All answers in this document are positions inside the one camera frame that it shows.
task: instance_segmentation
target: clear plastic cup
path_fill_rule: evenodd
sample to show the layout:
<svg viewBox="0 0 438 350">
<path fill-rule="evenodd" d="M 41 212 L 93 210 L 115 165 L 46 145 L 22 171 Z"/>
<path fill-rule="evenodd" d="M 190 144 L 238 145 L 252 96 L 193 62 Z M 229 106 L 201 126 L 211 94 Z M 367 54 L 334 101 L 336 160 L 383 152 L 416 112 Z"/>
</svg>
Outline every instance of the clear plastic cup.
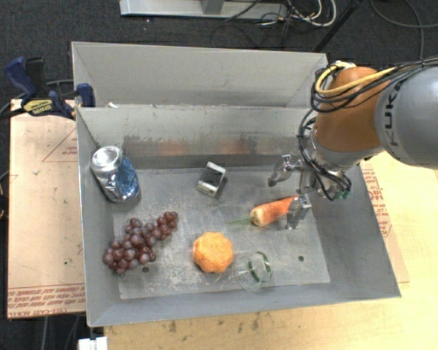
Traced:
<svg viewBox="0 0 438 350">
<path fill-rule="evenodd" d="M 257 292 L 272 279 L 271 263 L 263 252 L 239 252 L 234 258 L 234 275 L 248 292 Z"/>
</svg>

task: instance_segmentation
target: white object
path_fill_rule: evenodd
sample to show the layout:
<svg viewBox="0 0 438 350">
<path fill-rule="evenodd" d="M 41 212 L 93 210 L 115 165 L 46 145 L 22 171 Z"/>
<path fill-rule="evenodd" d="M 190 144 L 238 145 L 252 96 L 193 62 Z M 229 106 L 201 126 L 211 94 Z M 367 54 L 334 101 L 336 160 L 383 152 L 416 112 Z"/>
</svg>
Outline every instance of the white object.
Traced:
<svg viewBox="0 0 438 350">
<path fill-rule="evenodd" d="M 98 337 L 95 340 L 82 338 L 78 340 L 78 350 L 108 350 L 109 342 L 107 337 Z"/>
</svg>

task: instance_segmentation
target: gray metal bin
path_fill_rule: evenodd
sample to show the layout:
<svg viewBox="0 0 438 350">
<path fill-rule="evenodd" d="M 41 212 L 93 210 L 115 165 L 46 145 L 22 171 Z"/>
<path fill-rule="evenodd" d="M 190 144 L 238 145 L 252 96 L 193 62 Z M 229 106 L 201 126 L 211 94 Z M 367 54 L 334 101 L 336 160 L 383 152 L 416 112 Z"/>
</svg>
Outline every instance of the gray metal bin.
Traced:
<svg viewBox="0 0 438 350">
<path fill-rule="evenodd" d="M 324 55 L 74 43 L 73 56 L 76 83 L 90 83 L 98 102 L 77 113 L 90 326 L 399 296 L 359 168 L 348 172 L 347 200 L 311 195 L 312 211 L 295 230 L 283 220 L 263 228 L 245 220 L 255 204 L 295 193 L 297 174 L 276 187 L 266 180 L 281 154 L 298 154 L 296 129 Z M 99 145 L 123 149 L 139 175 L 140 198 L 105 198 L 89 168 Z M 195 188 L 209 160 L 227 168 L 214 198 Z M 167 210 L 179 213 L 179 227 L 156 245 L 149 272 L 119 277 L 103 265 L 104 249 L 131 217 Z M 237 253 L 265 250 L 273 279 L 252 293 L 231 268 L 202 273 L 191 247 L 207 230 L 223 232 Z"/>
</svg>

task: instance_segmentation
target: aluminum can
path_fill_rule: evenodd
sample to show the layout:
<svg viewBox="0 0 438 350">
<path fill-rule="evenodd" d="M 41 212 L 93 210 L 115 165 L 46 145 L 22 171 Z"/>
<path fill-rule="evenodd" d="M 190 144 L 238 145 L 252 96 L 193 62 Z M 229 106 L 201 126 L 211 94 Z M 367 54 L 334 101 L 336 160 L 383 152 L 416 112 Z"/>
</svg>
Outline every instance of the aluminum can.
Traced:
<svg viewBox="0 0 438 350">
<path fill-rule="evenodd" d="M 137 172 L 120 148 L 99 148 L 91 158 L 91 170 L 112 202 L 127 202 L 138 196 Z"/>
</svg>

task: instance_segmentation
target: yellow cable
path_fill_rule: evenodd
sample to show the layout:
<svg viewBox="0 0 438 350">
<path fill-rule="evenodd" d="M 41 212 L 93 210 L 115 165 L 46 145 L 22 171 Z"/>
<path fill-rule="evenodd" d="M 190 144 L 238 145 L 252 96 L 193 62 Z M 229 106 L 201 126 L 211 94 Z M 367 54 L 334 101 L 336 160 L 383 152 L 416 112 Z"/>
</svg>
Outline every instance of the yellow cable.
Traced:
<svg viewBox="0 0 438 350">
<path fill-rule="evenodd" d="M 329 75 L 331 75 L 336 70 L 347 69 L 349 67 L 354 67 L 354 65 L 352 63 L 345 63 L 345 62 L 335 63 L 334 65 L 331 65 L 316 80 L 315 91 L 317 93 L 319 93 L 320 95 L 325 96 L 325 97 L 336 96 L 336 95 L 339 95 L 339 94 L 345 92 L 346 90 L 349 90 L 357 85 L 360 85 L 361 83 L 374 82 L 375 80 L 378 80 L 382 76 L 389 74 L 393 70 L 397 69 L 396 67 L 391 67 L 389 69 L 378 71 L 374 74 L 367 75 L 366 77 L 357 79 L 351 83 L 347 83 L 346 85 L 341 85 L 340 87 L 337 87 L 337 88 L 332 88 L 330 90 L 324 90 L 323 88 L 321 88 L 322 83 L 324 82 L 324 80 L 326 80 L 326 78 Z"/>
</svg>

